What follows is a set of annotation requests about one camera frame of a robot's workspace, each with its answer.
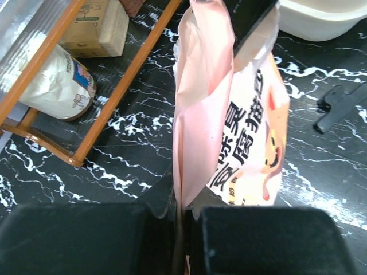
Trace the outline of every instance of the white plastic container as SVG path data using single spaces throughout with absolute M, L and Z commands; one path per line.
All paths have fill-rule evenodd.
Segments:
M 280 0 L 280 30 L 309 41 L 326 41 L 367 17 L 367 0 Z

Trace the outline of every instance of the clear plastic sheet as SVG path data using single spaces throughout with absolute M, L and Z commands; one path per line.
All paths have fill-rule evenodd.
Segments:
M 0 101 L 71 0 L 0 0 Z

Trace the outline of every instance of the beige package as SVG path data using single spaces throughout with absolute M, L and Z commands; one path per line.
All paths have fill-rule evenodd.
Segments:
M 59 44 L 75 57 L 121 56 L 128 24 L 119 0 L 87 0 Z

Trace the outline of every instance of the plastic bag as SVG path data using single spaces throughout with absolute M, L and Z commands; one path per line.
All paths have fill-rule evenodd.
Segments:
M 290 102 L 271 55 L 278 6 L 233 59 L 223 1 L 190 4 L 174 46 L 178 207 L 186 208 L 205 185 L 230 205 L 271 205 L 281 182 Z

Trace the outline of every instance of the wooden rack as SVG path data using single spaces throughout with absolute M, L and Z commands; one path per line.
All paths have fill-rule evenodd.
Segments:
M 112 95 L 104 105 L 100 115 L 87 132 L 76 152 L 71 154 L 66 149 L 62 148 L 62 146 L 58 145 L 50 138 L 32 128 L 32 122 L 37 117 L 39 111 L 30 108 L 20 123 L 7 118 L 7 116 L 23 94 L 24 90 L 28 87 L 33 77 L 40 70 L 42 64 L 50 55 L 51 51 L 66 31 L 69 24 L 75 18 L 77 12 L 82 7 L 84 2 L 85 0 L 71 0 L 69 7 L 66 9 L 66 11 L 64 11 L 43 44 L 35 53 L 34 57 L 23 70 L 18 80 L 14 83 L 12 88 L 0 102 L 0 135 L 2 133 L 1 130 L 4 130 L 22 136 L 23 138 L 29 139 L 45 147 L 58 158 L 75 167 L 81 167 L 83 165 L 85 157 L 100 135 L 108 119 L 111 117 L 114 109 L 117 107 L 122 97 L 126 93 L 131 82 L 139 72 L 141 66 L 157 42 L 159 36 L 162 34 L 164 28 L 181 3 L 181 0 L 170 0 L 158 22 L 155 24 L 139 52 L 136 54 L 132 63 L 126 70 L 124 76 L 121 78 Z

